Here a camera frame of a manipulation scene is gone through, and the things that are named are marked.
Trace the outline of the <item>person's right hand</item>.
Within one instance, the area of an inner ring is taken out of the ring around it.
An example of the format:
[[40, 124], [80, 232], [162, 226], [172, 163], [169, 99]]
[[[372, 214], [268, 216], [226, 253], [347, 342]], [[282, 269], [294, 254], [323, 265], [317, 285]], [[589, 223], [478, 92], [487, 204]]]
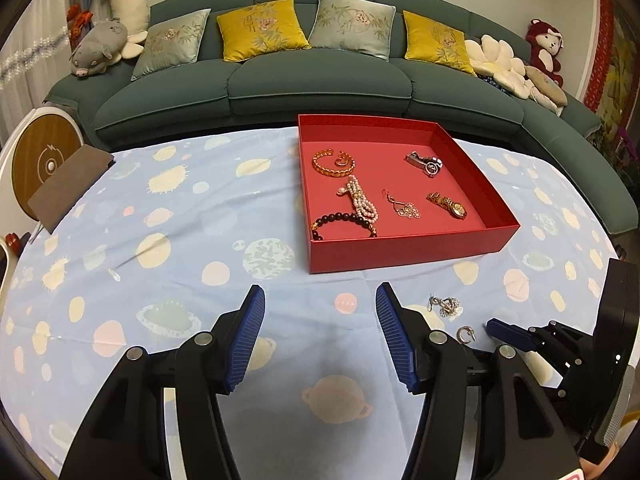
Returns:
[[624, 471], [620, 466], [620, 463], [617, 461], [619, 455], [620, 446], [617, 443], [613, 443], [608, 450], [608, 454], [606, 454], [605, 458], [601, 460], [600, 463], [591, 463], [589, 460], [581, 457], [579, 459], [579, 465], [584, 473], [584, 478], [586, 480], [628, 479], [628, 472]]

